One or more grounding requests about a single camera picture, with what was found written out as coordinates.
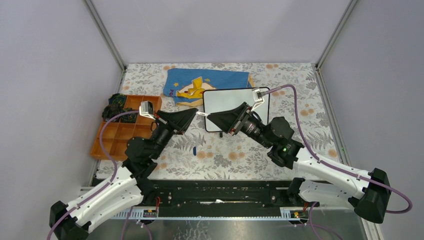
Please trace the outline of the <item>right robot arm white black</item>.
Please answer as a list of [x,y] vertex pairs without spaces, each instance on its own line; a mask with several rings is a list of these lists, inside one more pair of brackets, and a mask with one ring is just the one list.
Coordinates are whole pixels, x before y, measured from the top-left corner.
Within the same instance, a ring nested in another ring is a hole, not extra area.
[[269,149],[267,156],[279,167],[314,175],[325,184],[293,179],[287,191],[287,201],[293,206],[303,202],[335,204],[353,210],[359,217],[376,224],[384,221],[391,190],[387,173],[372,171],[325,160],[310,153],[306,146],[292,139],[294,130],[282,116],[264,124],[246,102],[226,111],[209,113],[206,118],[224,133],[243,133]]

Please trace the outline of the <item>black framed whiteboard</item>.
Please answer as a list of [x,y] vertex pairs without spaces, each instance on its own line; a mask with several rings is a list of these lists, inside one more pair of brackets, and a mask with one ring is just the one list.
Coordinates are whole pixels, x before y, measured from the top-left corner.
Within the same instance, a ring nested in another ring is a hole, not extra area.
[[[255,103],[252,88],[207,90],[203,93],[203,109],[207,114],[232,110],[243,102],[253,106]],[[254,111],[259,115],[263,124],[268,124],[270,96],[263,97],[263,103]]]

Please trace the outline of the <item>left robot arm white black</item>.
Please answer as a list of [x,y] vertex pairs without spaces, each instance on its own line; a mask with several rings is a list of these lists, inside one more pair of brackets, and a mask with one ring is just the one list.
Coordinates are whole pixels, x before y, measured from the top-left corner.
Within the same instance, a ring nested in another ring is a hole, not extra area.
[[188,129],[197,112],[197,108],[177,112],[141,110],[142,117],[156,123],[151,137],[130,138],[126,142],[127,159],[120,166],[115,165],[111,176],[68,203],[54,203],[47,238],[85,240],[119,212],[139,204],[152,204],[156,189],[148,177],[157,166],[155,160],[174,135],[182,135]]

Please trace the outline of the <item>white marker pen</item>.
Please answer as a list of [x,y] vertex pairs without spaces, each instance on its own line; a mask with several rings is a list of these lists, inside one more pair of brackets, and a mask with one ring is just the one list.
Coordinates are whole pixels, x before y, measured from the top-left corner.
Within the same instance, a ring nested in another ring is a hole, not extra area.
[[199,116],[203,116],[203,117],[207,117],[207,116],[210,115],[209,113],[200,112],[200,111],[196,112],[196,114],[199,115]]

